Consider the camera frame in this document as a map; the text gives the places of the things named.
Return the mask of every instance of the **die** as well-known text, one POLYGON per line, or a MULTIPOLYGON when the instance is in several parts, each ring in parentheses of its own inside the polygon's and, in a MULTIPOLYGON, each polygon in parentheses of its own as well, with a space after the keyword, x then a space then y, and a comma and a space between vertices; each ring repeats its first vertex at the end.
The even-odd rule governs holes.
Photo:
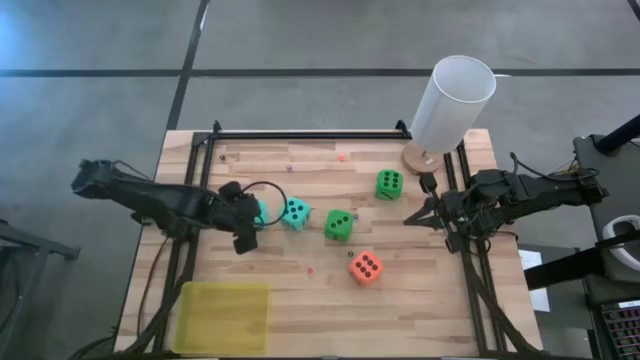
POLYGON ((402 174, 394 170, 382 170, 376 181, 376 197, 395 200, 402 194, 402 174))
POLYGON ((302 231, 309 216, 311 215, 311 206, 306 202, 290 197, 287 199, 287 211, 282 218, 282 224, 292 230, 302 231))
POLYGON ((382 262, 370 251, 363 251, 347 267, 358 285, 371 285, 382 273, 382 262))
POLYGON ((256 216, 253 222, 256 223, 256 225, 254 225, 256 230, 260 231, 265 228, 260 224, 266 224, 269 222, 269 214, 267 212, 267 204, 264 201, 258 200, 258 206, 260 207, 260 215, 256 216))
POLYGON ((331 210, 324 226, 324 236, 328 239, 347 242, 353 227, 353 215, 342 210, 331 210))

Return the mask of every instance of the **green die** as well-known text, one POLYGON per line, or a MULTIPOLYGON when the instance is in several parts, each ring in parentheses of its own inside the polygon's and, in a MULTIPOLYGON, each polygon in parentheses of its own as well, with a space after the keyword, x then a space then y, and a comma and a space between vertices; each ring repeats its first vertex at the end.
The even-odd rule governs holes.
POLYGON ((376 196, 382 200, 395 200, 402 194, 402 174, 394 170, 382 170, 376 181, 376 196))
POLYGON ((342 210, 331 210, 324 226, 324 236, 328 239, 347 242, 353 227, 353 215, 342 210))

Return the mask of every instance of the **orange die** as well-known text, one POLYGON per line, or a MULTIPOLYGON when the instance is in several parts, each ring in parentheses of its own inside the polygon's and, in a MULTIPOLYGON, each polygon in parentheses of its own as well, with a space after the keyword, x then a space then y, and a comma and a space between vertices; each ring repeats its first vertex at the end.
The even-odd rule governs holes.
POLYGON ((384 267, 372 252, 363 251, 356 256, 347 270, 359 285, 367 286, 376 281, 384 267))

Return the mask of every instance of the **yellow tray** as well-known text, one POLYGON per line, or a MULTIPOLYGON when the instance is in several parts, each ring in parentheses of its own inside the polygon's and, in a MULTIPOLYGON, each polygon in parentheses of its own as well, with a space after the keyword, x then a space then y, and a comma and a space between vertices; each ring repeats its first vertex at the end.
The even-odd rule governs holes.
POLYGON ((179 354, 262 355, 269 286, 188 282, 182 287, 172 350, 179 354))

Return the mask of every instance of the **black stripe on floor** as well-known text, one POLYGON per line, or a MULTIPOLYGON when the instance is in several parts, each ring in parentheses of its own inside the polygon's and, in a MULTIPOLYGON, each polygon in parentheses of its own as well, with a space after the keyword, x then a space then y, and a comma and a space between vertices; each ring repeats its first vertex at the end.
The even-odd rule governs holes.
POLYGON ((187 48, 187 55, 185 56, 184 64, 182 65, 180 80, 178 80, 178 87, 176 89, 176 94, 173 97, 173 103, 171 103, 171 111, 169 112, 169 119, 167 120, 167 130, 175 130, 178 126, 182 103, 184 102, 184 97, 187 93, 187 85, 189 84, 189 72, 193 68, 193 62, 196 58, 196 50, 198 50, 198 43, 200 42, 204 19, 207 15, 208 8, 209 0, 200 0, 200 6, 198 6, 198 12, 196 13, 196 21, 194 22, 193 30, 191 31, 191 40, 189 41, 189 47, 187 48))
POLYGON ((126 70, 0 70, 0 77, 177 77, 181 70, 126 69, 126 70))
POLYGON ((640 21, 640 3, 638 3, 639 0, 627 1, 629 1, 629 6, 631 6, 631 10, 633 10, 633 13, 636 14, 636 18, 638 18, 638 21, 640 21))
MULTIPOLYGON (((493 69, 508 76, 640 76, 640 69, 493 69)), ((433 69, 200 69, 191 77, 201 78, 314 78, 314 77, 425 77, 433 69)))

